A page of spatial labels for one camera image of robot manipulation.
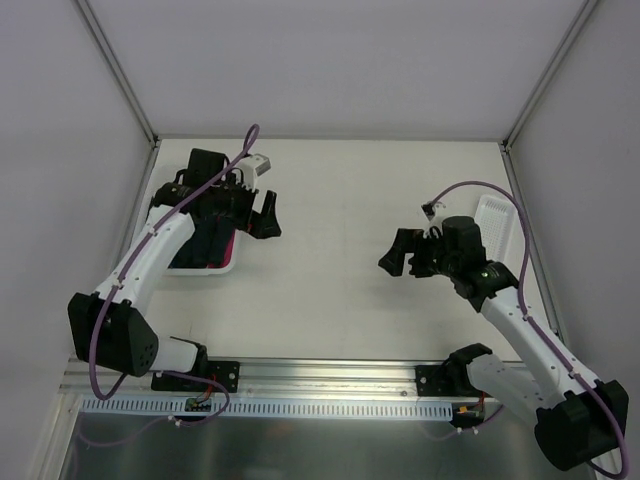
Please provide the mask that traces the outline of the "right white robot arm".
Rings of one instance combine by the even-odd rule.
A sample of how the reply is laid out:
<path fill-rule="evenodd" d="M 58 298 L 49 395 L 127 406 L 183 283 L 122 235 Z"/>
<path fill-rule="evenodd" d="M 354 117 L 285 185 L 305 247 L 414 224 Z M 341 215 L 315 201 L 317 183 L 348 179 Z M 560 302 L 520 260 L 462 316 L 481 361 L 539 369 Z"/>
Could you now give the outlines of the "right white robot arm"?
<path fill-rule="evenodd" d="M 536 319 L 520 281 L 507 266 L 488 259 L 471 217 L 449 217 L 428 230 L 399 229 L 378 265 L 393 277 L 448 278 L 529 372 L 506 366 L 482 344 L 470 345 L 446 361 L 445 377 L 455 393 L 476 390 L 498 400 L 532 429 L 543 455 L 561 471 L 618 450 L 622 466 L 615 476 L 627 476 L 626 390 L 615 380 L 601 380 Z"/>

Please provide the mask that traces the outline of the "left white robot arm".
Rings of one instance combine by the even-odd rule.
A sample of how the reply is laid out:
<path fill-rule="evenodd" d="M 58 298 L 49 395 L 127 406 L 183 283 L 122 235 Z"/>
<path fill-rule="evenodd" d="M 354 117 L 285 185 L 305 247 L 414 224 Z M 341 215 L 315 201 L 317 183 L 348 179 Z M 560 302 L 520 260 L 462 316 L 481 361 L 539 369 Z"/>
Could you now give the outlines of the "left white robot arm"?
<path fill-rule="evenodd" d="M 185 389 L 203 387 L 209 377 L 204 347 L 158 334 L 146 317 L 148 306 L 167 270 L 205 270 L 227 261 L 228 241 L 213 240 L 218 231 L 280 236 L 276 193 L 267 191 L 261 209 L 254 208 L 258 180 L 270 168 L 262 154 L 231 161 L 220 152 L 192 149 L 186 168 L 151 196 L 139 235 L 113 272 L 91 293 L 69 301 L 76 356 L 132 377 L 174 371 Z"/>

